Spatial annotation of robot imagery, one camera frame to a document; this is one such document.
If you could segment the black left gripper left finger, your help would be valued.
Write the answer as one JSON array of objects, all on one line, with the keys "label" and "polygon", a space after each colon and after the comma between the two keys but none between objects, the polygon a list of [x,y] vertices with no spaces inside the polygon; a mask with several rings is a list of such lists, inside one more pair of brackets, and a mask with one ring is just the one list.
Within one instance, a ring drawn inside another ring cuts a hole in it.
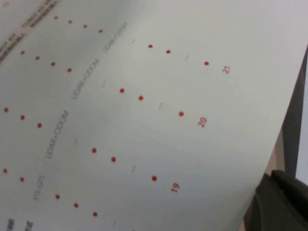
[{"label": "black left gripper left finger", "polygon": [[290,231],[293,227],[286,197],[268,174],[256,188],[244,225],[247,231]]}]

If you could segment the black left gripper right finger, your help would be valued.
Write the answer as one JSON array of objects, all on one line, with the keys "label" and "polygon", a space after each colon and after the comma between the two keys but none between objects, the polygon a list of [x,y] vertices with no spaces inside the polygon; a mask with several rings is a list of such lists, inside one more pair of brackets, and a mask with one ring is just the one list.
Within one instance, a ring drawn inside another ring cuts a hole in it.
[{"label": "black left gripper right finger", "polygon": [[271,178],[282,192],[287,208],[304,231],[308,230],[308,186],[282,170],[273,170]]}]

